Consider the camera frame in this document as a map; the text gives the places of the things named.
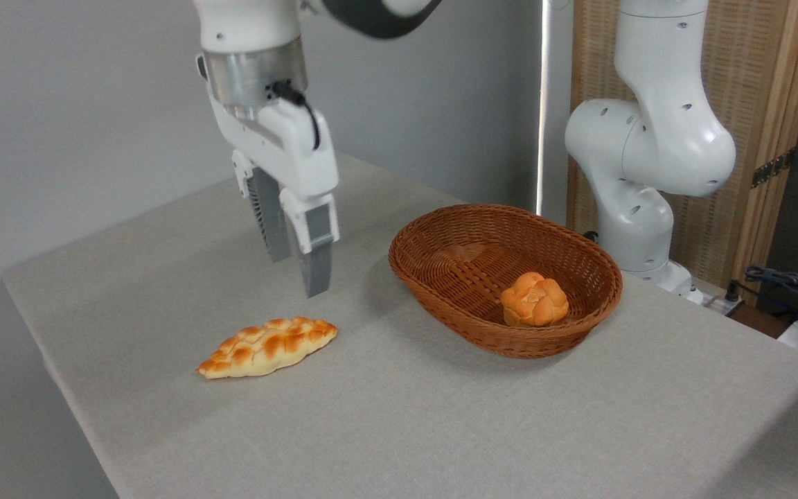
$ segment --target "pastry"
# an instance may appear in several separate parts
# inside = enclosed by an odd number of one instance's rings
[[[267,375],[279,367],[294,366],[327,345],[337,332],[322,319],[273,319],[260,328],[242,329],[196,370],[208,379]]]
[[[537,272],[520,275],[501,293],[507,326],[546,326],[568,315],[568,298],[558,282]]]

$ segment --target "braided bread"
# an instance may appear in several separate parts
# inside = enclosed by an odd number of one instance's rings
[[[268,375],[279,367],[294,366],[332,341],[337,332],[322,319],[273,319],[260,328],[242,329],[196,370],[208,379]]]

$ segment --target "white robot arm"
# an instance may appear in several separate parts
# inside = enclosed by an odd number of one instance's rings
[[[339,239],[335,149],[307,89],[301,10],[329,12],[371,37],[401,37],[440,0],[193,0],[202,25],[199,72],[218,127],[236,149],[233,167],[273,261],[291,256],[285,218],[301,250],[312,297],[330,284]]]
[[[639,104],[589,100],[566,129],[596,196],[599,244],[621,269],[693,301],[691,275],[669,260],[673,212],[658,189],[707,196],[734,167],[701,82],[706,16],[707,0],[621,0],[614,65]]]

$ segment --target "wicker basket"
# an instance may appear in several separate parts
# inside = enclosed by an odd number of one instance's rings
[[[460,204],[417,218],[396,234],[390,268],[421,306],[467,341],[516,359],[576,347],[621,299],[621,272],[608,253],[523,209]],[[524,272],[554,278],[566,318],[542,328],[504,323],[501,291]]]

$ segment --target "table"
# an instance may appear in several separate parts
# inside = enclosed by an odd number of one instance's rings
[[[339,174],[332,287],[309,300],[230,182],[4,276],[121,497],[798,497],[798,350],[627,276],[574,350],[479,350],[386,259],[457,200],[344,155]],[[339,334],[269,376],[194,372],[295,315]]]

